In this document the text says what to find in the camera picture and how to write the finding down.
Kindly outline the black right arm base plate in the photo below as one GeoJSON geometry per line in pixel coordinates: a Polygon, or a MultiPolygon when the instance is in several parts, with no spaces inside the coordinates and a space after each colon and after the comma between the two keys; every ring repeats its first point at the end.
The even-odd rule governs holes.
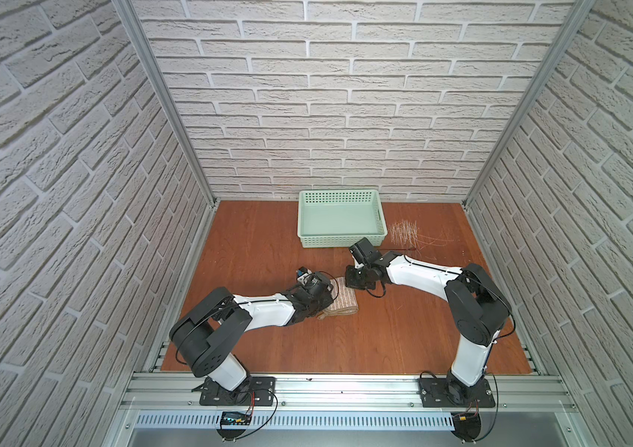
{"type": "Polygon", "coordinates": [[[496,407],[495,395],[485,377],[469,387],[454,376],[420,377],[419,396],[424,408],[486,408],[496,407]]]}

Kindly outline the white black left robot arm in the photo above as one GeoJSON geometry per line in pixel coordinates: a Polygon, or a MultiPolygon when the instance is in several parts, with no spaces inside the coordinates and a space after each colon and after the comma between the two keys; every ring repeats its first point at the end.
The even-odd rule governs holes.
{"type": "Polygon", "coordinates": [[[219,287],[175,323],[169,337],[194,376],[208,377],[234,391],[249,378],[232,353],[241,337],[316,316],[333,304],[335,286],[335,280],[325,273],[303,268],[293,286],[273,295],[241,296],[219,287]]]}

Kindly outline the pink striped square dishcloth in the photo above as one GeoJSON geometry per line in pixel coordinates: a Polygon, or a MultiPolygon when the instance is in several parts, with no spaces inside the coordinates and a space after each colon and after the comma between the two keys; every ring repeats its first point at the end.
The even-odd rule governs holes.
{"type": "Polygon", "coordinates": [[[355,297],[355,290],[345,285],[345,278],[332,279],[330,282],[333,286],[331,291],[333,303],[322,310],[317,315],[317,318],[323,320],[327,317],[350,316],[357,313],[359,307],[355,297]]]}

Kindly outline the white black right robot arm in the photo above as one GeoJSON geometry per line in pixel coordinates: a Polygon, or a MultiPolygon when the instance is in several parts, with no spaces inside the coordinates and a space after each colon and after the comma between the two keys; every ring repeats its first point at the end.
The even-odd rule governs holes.
{"type": "Polygon", "coordinates": [[[367,238],[349,248],[355,264],[347,266],[348,288],[372,292],[378,284],[408,286],[441,298],[449,305],[459,345],[449,375],[465,387],[484,377],[493,343],[512,307],[484,267],[437,266],[387,251],[381,253],[367,238]]]}

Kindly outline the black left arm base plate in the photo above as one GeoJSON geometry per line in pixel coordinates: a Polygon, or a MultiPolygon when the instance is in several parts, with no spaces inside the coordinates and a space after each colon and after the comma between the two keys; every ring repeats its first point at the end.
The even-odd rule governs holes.
{"type": "Polygon", "coordinates": [[[207,377],[198,391],[201,406],[215,407],[271,407],[275,404],[276,378],[274,376],[248,376],[235,390],[228,390],[207,377]]]}

